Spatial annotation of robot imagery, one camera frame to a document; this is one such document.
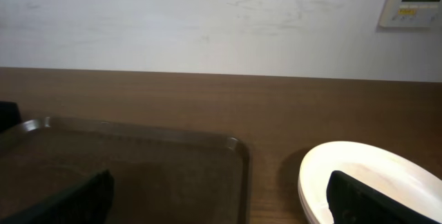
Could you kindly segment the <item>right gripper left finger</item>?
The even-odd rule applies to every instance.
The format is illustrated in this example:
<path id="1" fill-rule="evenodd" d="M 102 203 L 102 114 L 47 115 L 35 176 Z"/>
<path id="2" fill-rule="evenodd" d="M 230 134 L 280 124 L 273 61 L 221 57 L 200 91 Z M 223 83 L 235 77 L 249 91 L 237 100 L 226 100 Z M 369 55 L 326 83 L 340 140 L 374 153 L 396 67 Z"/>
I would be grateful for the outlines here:
<path id="1" fill-rule="evenodd" d="M 1 224 L 104 224 L 114 199 L 115 179 L 108 170 L 47 197 Z"/>

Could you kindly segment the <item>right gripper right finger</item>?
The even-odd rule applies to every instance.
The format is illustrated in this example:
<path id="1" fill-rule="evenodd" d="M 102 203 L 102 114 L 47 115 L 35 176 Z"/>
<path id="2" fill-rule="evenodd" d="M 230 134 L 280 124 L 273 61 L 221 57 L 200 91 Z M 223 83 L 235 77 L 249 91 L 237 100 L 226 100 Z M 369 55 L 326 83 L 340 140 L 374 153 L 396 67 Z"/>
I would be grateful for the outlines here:
<path id="1" fill-rule="evenodd" d="M 334 224 L 439 224 L 342 171 L 333 171 L 326 197 Z"/>

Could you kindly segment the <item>white plate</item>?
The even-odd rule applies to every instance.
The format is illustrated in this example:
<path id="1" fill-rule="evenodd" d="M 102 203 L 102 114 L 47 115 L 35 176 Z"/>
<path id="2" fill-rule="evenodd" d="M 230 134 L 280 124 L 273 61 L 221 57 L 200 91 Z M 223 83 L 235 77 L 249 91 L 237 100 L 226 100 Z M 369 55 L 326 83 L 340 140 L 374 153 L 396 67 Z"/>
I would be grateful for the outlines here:
<path id="1" fill-rule="evenodd" d="M 441 179 L 387 150 L 359 142 L 333 141 L 310 149 L 300 164 L 298 194 L 309 223 L 334 222 L 326 199 L 333 171 L 342 171 L 441 222 Z"/>

